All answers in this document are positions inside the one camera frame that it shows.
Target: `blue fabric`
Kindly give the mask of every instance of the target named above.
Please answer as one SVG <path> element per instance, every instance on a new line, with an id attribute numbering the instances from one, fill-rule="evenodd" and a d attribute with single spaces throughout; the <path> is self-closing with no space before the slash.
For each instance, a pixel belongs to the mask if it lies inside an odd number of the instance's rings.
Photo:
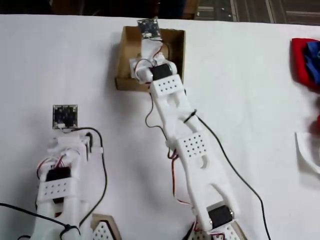
<path id="1" fill-rule="evenodd" d="M 304 51 L 305 66 L 315 84 L 320 85 L 320 42 L 311 41 Z"/>

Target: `white table surface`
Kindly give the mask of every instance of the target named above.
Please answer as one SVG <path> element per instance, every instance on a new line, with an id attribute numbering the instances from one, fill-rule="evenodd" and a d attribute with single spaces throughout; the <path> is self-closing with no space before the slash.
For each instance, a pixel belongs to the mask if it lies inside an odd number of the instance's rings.
<path id="1" fill-rule="evenodd" d="M 216 131 L 239 172 L 260 193 L 273 240 L 318 239 L 320 178 L 297 157 L 319 98 L 293 81 L 290 40 L 320 38 L 316 26 L 160 20 L 186 30 L 184 81 L 191 104 Z M 145 93 L 115 89 L 123 26 L 133 18 L 0 15 L 0 202 L 35 210 L 36 165 L 53 135 L 52 105 L 78 104 L 79 126 L 98 128 L 109 184 L 97 213 L 112 215 L 124 240 L 180 240 L 194 220 L 171 193 L 161 133 L 148 129 Z M 156 111 L 150 122 L 159 123 Z M 267 239 L 258 199 L 226 164 L 250 240 Z M 186 196 L 177 164 L 178 194 Z M 87 199 L 100 197 L 99 157 L 88 167 Z M 0 208 L 0 238 L 31 234 L 34 218 Z"/>

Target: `red fabric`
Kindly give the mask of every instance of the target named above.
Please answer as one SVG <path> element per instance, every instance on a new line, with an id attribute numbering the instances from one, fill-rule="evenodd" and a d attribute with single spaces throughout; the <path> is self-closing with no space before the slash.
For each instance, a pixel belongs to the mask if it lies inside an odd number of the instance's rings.
<path id="1" fill-rule="evenodd" d="M 316 85 L 312 78 L 308 75 L 306 70 L 306 63 L 304 58 L 304 48 L 308 42 L 318 42 L 317 40 L 310 38 L 293 38 L 291 47 L 294 57 L 294 66 L 299 83 L 311 88 L 320 89 L 320 86 Z"/>

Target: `perforated bracket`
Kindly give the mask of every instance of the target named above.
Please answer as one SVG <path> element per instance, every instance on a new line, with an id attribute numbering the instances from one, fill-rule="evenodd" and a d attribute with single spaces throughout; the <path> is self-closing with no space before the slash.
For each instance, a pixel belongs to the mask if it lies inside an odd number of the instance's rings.
<path id="1" fill-rule="evenodd" d="M 198 131 L 187 137 L 177 139 L 179 156 L 185 159 L 198 158 L 207 154 L 207 137 L 204 131 Z"/>
<path id="2" fill-rule="evenodd" d="M 225 240 L 247 240 L 247 238 L 240 233 L 238 230 L 234 229 L 231 224 L 219 227 L 215 229 L 213 234 L 223 233 Z M 209 235 L 205 231 L 192 231 L 188 240 L 223 240 L 222 235 Z"/>
<path id="3" fill-rule="evenodd" d="M 153 81 L 150 85 L 150 92 L 155 98 L 184 91 L 180 76 L 178 74 Z"/>
<path id="4" fill-rule="evenodd" d="M 77 180 L 72 177 L 54 181 L 41 182 L 39 186 L 38 201 L 58 199 L 68 196 L 77 196 Z"/>
<path id="5" fill-rule="evenodd" d="M 93 240 L 114 240 L 114 237 L 106 222 L 99 222 L 98 226 L 93 231 Z"/>

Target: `cardboard piece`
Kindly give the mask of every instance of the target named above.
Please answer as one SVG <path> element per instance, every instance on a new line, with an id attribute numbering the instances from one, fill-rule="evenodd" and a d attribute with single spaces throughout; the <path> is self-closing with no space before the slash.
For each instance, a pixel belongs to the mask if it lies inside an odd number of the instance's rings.
<path id="1" fill-rule="evenodd" d="M 184 30 L 160 29 L 163 42 L 162 53 L 175 63 L 183 82 L 186 32 Z M 116 65 L 115 85 L 118 90 L 147 92 L 148 86 L 139 84 L 131 78 L 129 59 L 137 58 L 141 51 L 141 33 L 137 26 L 123 27 L 118 62 Z"/>

